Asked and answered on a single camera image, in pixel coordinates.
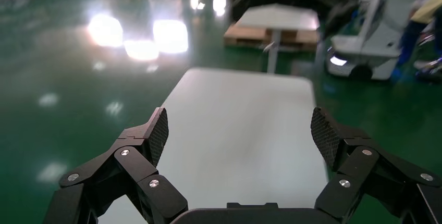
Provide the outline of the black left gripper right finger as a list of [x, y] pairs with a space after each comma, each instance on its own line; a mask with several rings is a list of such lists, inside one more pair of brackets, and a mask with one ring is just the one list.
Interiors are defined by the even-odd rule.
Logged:
[[401, 223], [441, 223], [441, 178], [381, 148], [363, 130], [338, 123], [324, 108], [313, 110], [311, 136], [335, 174], [315, 208], [347, 223], [365, 195]]

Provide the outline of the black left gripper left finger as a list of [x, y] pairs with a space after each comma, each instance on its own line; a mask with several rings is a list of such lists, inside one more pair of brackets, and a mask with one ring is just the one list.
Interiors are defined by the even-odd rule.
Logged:
[[122, 196], [146, 222], [173, 222], [188, 202], [157, 170], [168, 135], [162, 107], [147, 123], [125, 129], [107, 151], [61, 177], [44, 223], [98, 223]]

